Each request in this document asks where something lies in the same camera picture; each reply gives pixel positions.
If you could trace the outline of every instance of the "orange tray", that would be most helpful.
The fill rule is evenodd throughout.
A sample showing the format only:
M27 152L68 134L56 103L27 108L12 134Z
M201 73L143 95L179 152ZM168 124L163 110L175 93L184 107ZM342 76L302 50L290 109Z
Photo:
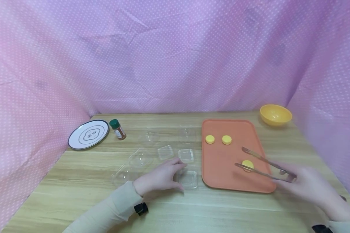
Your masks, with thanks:
M207 135L215 137L213 144L206 143ZM224 135L232 138L230 145L222 143ZM241 147L266 157L253 123L247 120L204 120L202 123L202 179L205 184L219 189L248 192L275 191L276 184L270 178L255 172L246 172L234 165L235 162L242 163L244 160L250 160L255 169L272 174L267 163L244 153Z

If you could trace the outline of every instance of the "plate rim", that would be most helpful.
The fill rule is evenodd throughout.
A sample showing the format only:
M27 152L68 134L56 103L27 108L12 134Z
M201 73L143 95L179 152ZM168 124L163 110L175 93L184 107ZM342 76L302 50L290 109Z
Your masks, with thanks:
M101 121L101 122L104 122L104 123L106 124L106 126L107 126L106 135L105 135L104 137L102 137L100 140L96 141L96 143L93 143L92 145L90 145L90 146L88 146L88 147L84 147L84 148L77 149L77 148L74 148L74 147L70 146L70 137L71 137L71 135L72 135L79 127L81 127L81 126L83 126L83 125L85 125L85 124L87 124L87 123L94 122L94 121ZM69 135L69 138L67 139L67 144L68 144L69 147L72 148L73 150L84 150L84 149L87 149L87 148L89 148L89 147L93 147L94 145L96 145L96 144L98 144L99 142L101 142L101 141L107 136L107 133L109 133L109 130L110 130L109 124L108 124L105 120L100 120L100 119L97 119L97 120L90 120L90 121L88 121L88 122L86 122L86 123L83 123L83 124L79 125L76 129L74 129L74 130L71 132L71 134Z

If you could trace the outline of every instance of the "clear plastic container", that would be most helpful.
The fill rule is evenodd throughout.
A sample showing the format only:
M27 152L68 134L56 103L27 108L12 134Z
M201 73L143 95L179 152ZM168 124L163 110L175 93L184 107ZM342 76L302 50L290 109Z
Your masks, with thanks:
M175 181L182 184L184 189L197 189L199 176L197 171L198 169L196 166L188 165L175 174Z
M158 142L156 150L160 160L167 160L174 157L174 146L169 141Z
M180 142L196 142L197 128L193 128L192 125L180 126L178 135Z
M193 162L195 159L193 144L180 144L178 147L178 157L185 163Z
M128 164L132 167L146 167L153 162L153 155L144 148L138 149L128 158Z
M139 178L143 172L140 169L132 168L126 164L122 165L116 173L111 176L111 181L116 186L121 186L128 181L134 181Z
M147 145L154 145L158 140L159 134L155 132L154 128L147 128L145 132L139 136L139 141Z

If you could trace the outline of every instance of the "black wristband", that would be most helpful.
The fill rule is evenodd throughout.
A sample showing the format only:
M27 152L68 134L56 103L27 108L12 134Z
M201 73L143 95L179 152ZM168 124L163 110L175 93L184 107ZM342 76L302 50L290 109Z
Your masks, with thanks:
M315 225L315 226L312 226L312 229L314 230L315 233L333 233L331 229L327 228L324 225Z
M141 216L145 213L148 213L148 206L145 204L145 203L141 203L141 204L138 204L136 206L134 206L134 209L135 209L135 212Z

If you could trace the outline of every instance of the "white plate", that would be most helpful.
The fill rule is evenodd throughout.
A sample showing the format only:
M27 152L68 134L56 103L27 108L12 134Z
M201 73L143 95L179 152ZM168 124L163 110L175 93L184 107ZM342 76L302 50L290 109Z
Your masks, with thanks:
M106 137L109 125L104 120L92 120L84 123L71 133L69 146L75 150L82 150L96 145Z

